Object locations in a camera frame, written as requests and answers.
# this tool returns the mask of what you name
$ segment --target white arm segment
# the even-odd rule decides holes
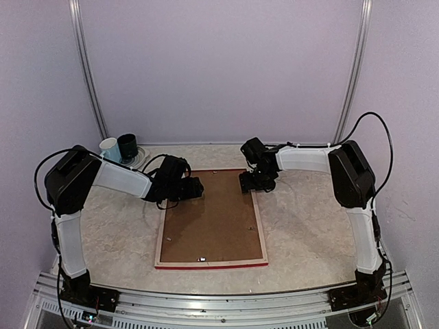
[[[152,183],[142,173],[102,161],[93,185],[143,198],[147,195]],[[80,211],[60,217],[55,216],[62,255],[62,269],[72,279],[86,273],[80,219]]]
[[[309,170],[331,174],[328,153],[340,146],[319,149],[284,147],[276,154],[280,170]],[[351,221],[355,249],[357,250],[357,270],[372,274],[382,263],[373,233],[370,200],[366,209],[345,208]]]

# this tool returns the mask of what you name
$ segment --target wooden frame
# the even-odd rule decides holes
[[[215,170],[245,170],[244,168],[227,168],[227,169],[201,169],[198,171],[215,171]],[[232,260],[221,262],[190,262],[190,263],[162,263],[161,251],[163,244],[163,231],[165,229],[166,210],[162,211],[160,218],[160,227],[158,229],[157,244],[156,244],[156,257],[154,261],[154,267],[156,269],[238,269],[243,267],[261,267],[268,265],[267,248],[265,246],[265,238],[263,235],[263,228],[261,223],[261,215],[259,214],[259,206],[256,199],[256,193],[251,191],[254,215],[256,217],[256,225],[258,228],[259,242],[261,244],[262,258],[249,259],[249,260]],[[167,200],[162,204],[163,208],[166,208]]]

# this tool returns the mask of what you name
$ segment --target robotic arm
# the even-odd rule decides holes
[[[338,203],[345,207],[351,221],[357,250],[357,284],[329,293],[333,310],[352,308],[387,297],[382,278],[385,263],[377,248],[380,229],[373,211],[375,175],[355,141],[334,147],[266,147],[258,138],[247,141],[241,151],[251,171],[239,175],[243,193],[250,190],[270,192],[276,187],[279,171],[310,170],[331,174]]]
[[[145,201],[161,203],[201,197],[199,178],[191,177],[187,161],[165,156],[154,177],[94,156],[77,145],[45,176],[47,199],[53,208],[52,239],[61,255],[64,286],[61,298],[70,302],[113,311],[119,293],[90,285],[90,273],[82,252],[81,210],[92,186],[124,192]]]

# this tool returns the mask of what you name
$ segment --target marble countertop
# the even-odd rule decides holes
[[[151,156],[182,156],[192,169],[245,168],[238,145],[148,147]],[[257,201],[269,265],[252,269],[170,271],[154,268],[161,211],[155,204],[93,187],[82,212],[84,256],[91,280],[170,293],[267,293],[354,280],[351,225],[333,196],[331,177],[281,172]]]

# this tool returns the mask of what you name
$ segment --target black mug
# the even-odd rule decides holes
[[[122,160],[129,161],[133,159],[138,153],[136,136],[134,134],[125,134],[117,139],[119,150],[121,152]]]

